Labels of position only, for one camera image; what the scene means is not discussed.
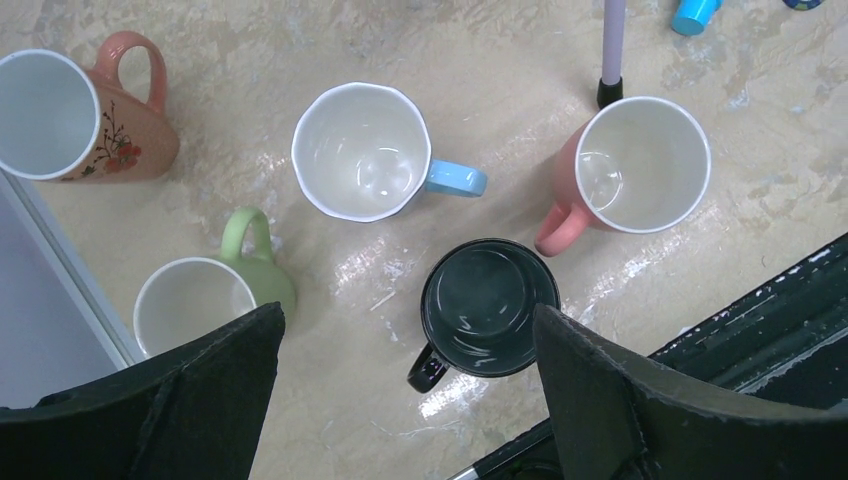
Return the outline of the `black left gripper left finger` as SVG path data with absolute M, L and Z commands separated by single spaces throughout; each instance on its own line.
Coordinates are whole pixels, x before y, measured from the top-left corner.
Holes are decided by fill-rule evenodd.
M 286 330 L 279 303 L 98 380 L 1 411 L 5 479 L 245 479 Z

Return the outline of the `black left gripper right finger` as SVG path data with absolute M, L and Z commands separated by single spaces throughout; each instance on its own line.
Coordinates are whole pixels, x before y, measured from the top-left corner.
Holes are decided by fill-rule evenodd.
M 706 383 L 538 305 L 533 339 L 568 479 L 843 479 L 843 413 Z

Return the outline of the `light green mug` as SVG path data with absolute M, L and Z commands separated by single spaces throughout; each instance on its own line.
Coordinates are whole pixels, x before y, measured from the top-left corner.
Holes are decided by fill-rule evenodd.
M 146 280 L 133 309 L 134 335 L 151 358 L 273 302 L 294 314 L 294 282 L 275 264 L 265 213 L 241 207 L 225 226 L 218 255 L 173 260 Z

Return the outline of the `dark grey mug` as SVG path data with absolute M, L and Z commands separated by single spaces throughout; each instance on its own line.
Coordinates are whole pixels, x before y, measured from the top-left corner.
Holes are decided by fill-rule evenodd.
M 545 262 L 524 245 L 476 239 L 448 252 L 431 270 L 420 314 L 427 343 L 407 374 L 420 393 L 448 369 L 480 378 L 516 374 L 536 360 L 534 311 L 561 305 Z

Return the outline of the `plain pink mug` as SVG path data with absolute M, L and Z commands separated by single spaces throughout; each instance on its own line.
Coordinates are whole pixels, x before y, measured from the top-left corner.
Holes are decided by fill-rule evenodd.
M 669 229 L 696 209 L 711 167 L 707 135 L 685 108 L 651 96 L 617 101 L 555 156 L 553 204 L 535 247 L 557 256 L 589 227 L 628 234 Z

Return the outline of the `light blue mug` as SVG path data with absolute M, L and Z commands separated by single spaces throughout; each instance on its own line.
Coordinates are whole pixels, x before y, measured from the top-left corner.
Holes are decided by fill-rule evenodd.
M 479 198 L 487 175 L 436 159 L 423 115 L 400 90 L 366 82 L 335 86 L 298 120 L 291 161 L 302 193 L 323 214 L 373 223 L 421 192 Z

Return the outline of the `textured salmon mug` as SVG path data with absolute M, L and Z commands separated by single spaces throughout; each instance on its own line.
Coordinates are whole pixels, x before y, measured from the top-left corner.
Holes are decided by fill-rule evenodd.
M 133 48 L 146 50 L 146 100 L 128 93 L 119 65 Z M 166 117 L 167 70 L 147 37 L 121 31 L 82 69 L 57 52 L 27 49 L 1 60 L 1 168 L 46 182 L 124 183 L 156 179 L 180 148 Z

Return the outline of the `lilac music stand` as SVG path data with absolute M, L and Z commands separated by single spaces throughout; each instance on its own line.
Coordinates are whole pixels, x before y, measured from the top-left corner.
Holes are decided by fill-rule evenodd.
M 622 55 L 626 15 L 625 0 L 605 0 L 602 68 L 596 102 L 600 109 L 623 98 Z

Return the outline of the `round black token upper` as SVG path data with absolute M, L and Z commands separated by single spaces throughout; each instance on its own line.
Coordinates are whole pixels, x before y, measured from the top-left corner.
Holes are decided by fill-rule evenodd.
M 783 3 L 796 11 L 809 11 L 819 7 L 823 0 L 783 0 Z

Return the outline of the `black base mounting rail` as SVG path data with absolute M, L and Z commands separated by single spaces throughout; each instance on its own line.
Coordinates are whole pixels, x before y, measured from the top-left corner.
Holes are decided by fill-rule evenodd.
M 847 240 L 839 237 L 645 356 L 715 386 L 847 417 Z M 568 479 L 550 416 L 464 479 Z

